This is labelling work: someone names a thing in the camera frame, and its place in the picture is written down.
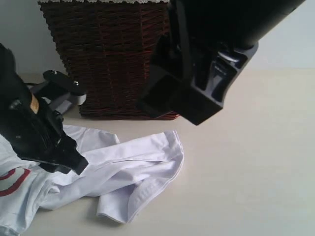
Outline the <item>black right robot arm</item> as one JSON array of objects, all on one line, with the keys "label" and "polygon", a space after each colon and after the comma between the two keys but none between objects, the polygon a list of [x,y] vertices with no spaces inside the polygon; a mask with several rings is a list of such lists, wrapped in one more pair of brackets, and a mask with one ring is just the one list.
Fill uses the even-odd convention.
[{"label": "black right robot arm", "polygon": [[298,8],[301,0],[172,0],[190,45],[250,49]]}]

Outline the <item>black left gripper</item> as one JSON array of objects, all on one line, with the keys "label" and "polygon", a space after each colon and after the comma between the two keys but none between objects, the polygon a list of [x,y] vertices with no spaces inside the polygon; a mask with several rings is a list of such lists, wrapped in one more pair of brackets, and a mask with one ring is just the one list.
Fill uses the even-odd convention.
[{"label": "black left gripper", "polygon": [[[77,80],[56,70],[45,71],[43,79],[48,82],[44,90],[51,92],[54,98],[65,96],[66,100],[76,105],[85,102],[87,89]],[[9,110],[17,118],[10,143],[21,159],[32,153],[46,152],[67,137],[61,114],[52,111],[43,99],[37,99],[34,95],[30,102],[16,99]]]}]

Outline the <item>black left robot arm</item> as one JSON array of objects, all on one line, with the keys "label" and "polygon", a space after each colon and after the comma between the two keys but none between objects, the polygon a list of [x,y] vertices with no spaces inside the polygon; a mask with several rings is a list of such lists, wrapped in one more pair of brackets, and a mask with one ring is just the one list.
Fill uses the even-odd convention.
[{"label": "black left robot arm", "polygon": [[13,53],[0,47],[0,133],[21,159],[80,172],[87,161],[65,134],[62,116],[55,109],[70,97],[81,105],[86,90],[58,71],[43,76],[44,83],[28,88],[16,73]]}]

